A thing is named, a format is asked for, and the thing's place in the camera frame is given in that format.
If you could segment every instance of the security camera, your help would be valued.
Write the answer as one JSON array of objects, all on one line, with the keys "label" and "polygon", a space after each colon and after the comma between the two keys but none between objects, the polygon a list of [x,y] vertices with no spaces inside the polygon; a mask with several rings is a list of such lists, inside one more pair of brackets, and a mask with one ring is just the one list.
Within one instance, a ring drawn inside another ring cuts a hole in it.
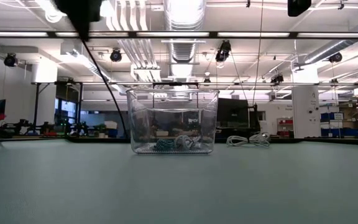
[{"label": "security camera", "polygon": [[328,58],[328,61],[331,62],[331,63],[341,62],[341,60],[342,60],[342,54],[339,53],[339,52],[336,53],[336,54],[334,54],[334,55],[332,55],[332,56],[330,56],[330,57]]},{"label": "security camera", "polygon": [[120,62],[122,59],[122,55],[120,53],[120,49],[113,49],[110,55],[110,59],[113,62]]},{"label": "security camera", "polygon": [[230,45],[230,41],[228,40],[224,40],[222,42],[221,47],[219,48],[215,60],[217,62],[224,62],[228,57],[229,57],[229,52],[231,51],[231,45]]},{"label": "security camera", "polygon": [[204,82],[205,82],[205,83],[211,83],[211,80],[210,80],[208,77],[206,77],[206,78],[204,79]]},{"label": "security camera", "polygon": [[15,53],[9,53],[5,60],[4,60],[4,65],[14,68],[19,64],[18,59],[16,58],[16,54]]}]

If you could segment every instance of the wire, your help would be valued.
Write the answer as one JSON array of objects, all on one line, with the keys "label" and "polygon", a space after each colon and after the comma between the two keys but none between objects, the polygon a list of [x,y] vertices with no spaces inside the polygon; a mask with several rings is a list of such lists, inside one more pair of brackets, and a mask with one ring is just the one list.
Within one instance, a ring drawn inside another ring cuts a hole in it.
[{"label": "wire", "polygon": [[88,52],[89,56],[91,57],[91,59],[92,59],[92,61],[93,61],[93,63],[94,63],[94,66],[96,67],[96,69],[98,69],[98,73],[99,73],[100,77],[103,79],[103,82],[104,82],[104,84],[106,85],[107,89],[109,90],[112,99],[114,100],[114,104],[116,105],[117,111],[118,111],[118,113],[119,113],[119,117],[120,117],[120,119],[121,119],[122,128],[124,129],[125,138],[128,138],[127,129],[125,128],[124,118],[122,117],[121,110],[120,110],[119,107],[118,107],[118,103],[117,103],[116,97],[115,97],[114,94],[112,93],[111,88],[110,88],[109,84],[107,83],[106,77],[102,74],[102,72],[101,72],[101,70],[100,70],[100,68],[99,68],[98,63],[96,63],[96,60],[94,59],[94,57],[93,57],[93,55],[92,55],[92,53],[91,53],[89,47],[87,46],[85,40],[81,39],[81,41],[82,41],[82,43],[83,43],[83,45],[84,45],[86,51]]},{"label": "wire", "polygon": [[258,72],[259,72],[259,57],[260,57],[260,45],[262,43],[262,24],[264,20],[264,0],[262,0],[262,11],[260,12],[260,34],[259,34],[259,48],[258,48],[258,64],[256,65],[256,77],[255,77],[255,86],[254,86],[254,96],[252,97],[252,105],[255,102],[255,93],[256,93],[256,83],[258,82]]},{"label": "wire", "polygon": [[241,136],[230,136],[227,138],[226,144],[228,146],[245,146],[247,144],[253,144],[258,147],[270,146],[270,134],[267,132],[259,132],[251,136],[249,139]]},{"label": "wire", "polygon": [[243,92],[243,94],[244,94],[244,97],[245,97],[246,100],[247,100],[246,91],[244,90],[244,87],[242,86],[242,81],[241,81],[241,78],[240,78],[239,71],[237,70],[237,65],[236,65],[236,61],[234,60],[233,52],[231,52],[231,57],[233,58],[234,68],[236,68],[236,73],[237,73],[237,77],[239,78],[239,81],[240,81],[240,85],[241,85],[242,92]]},{"label": "wire", "polygon": [[[335,72],[334,72],[334,64],[331,63],[332,71],[333,71],[333,77],[335,77]],[[334,96],[335,96],[335,105],[339,108],[339,103],[338,103],[338,98],[337,98],[337,94],[336,94],[336,83],[334,82]],[[339,133],[339,138],[341,138],[341,127],[338,125],[338,133]]]},{"label": "wire", "polygon": [[3,99],[5,98],[6,66],[4,68],[5,68],[5,70],[4,70],[4,81],[2,83],[2,98]]},{"label": "wire", "polygon": [[28,7],[28,6],[14,6],[11,4],[6,4],[4,2],[0,2],[0,4],[3,4],[5,6],[9,6],[9,7],[14,7],[14,8],[18,8],[18,9],[41,9],[40,6],[34,6],[34,7]]}]

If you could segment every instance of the white cable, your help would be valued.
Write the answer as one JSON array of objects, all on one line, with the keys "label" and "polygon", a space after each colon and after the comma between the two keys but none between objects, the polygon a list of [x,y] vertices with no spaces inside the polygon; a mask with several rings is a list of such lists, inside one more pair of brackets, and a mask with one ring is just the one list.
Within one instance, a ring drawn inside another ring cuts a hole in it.
[{"label": "white cable", "polygon": [[27,7],[27,6],[13,6],[11,4],[6,4],[4,2],[0,2],[0,4],[3,4],[5,6],[9,6],[9,7],[15,7],[15,8],[18,8],[18,9],[40,9],[41,7],[40,6],[34,6],[34,7]]},{"label": "white cable", "polygon": [[228,146],[244,146],[246,144],[253,144],[260,147],[269,147],[270,134],[267,132],[257,133],[249,138],[241,136],[230,136],[227,138],[226,144]]}]

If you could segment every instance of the transparent container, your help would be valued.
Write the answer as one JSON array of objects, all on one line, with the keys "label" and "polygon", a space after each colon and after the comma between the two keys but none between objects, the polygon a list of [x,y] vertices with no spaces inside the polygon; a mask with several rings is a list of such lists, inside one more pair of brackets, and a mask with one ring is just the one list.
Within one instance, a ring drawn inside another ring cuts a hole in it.
[{"label": "transparent container", "polygon": [[217,90],[128,90],[131,147],[137,154],[213,151]]}]

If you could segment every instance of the ceiling light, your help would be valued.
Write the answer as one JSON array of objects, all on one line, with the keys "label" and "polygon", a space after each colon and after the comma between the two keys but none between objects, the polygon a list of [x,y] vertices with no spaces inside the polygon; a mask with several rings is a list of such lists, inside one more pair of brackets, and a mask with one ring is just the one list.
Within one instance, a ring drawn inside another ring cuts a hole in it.
[{"label": "ceiling light", "polygon": [[302,32],[298,34],[298,37],[310,37],[310,38],[358,38],[358,33],[306,33]]},{"label": "ceiling light", "polygon": [[289,32],[218,32],[218,37],[288,37]]},{"label": "ceiling light", "polygon": [[205,72],[205,79],[204,79],[205,83],[211,83],[211,79],[209,79],[209,74],[211,74],[211,73],[210,72]]},{"label": "ceiling light", "polygon": [[90,37],[128,37],[127,32],[90,32]]},{"label": "ceiling light", "polygon": [[77,32],[56,32],[55,34],[58,37],[78,37]]},{"label": "ceiling light", "polygon": [[138,32],[138,37],[208,37],[209,32]]},{"label": "ceiling light", "polygon": [[0,32],[0,37],[48,37],[46,32]]},{"label": "ceiling light", "polygon": [[205,44],[205,40],[161,40],[163,44]]}]

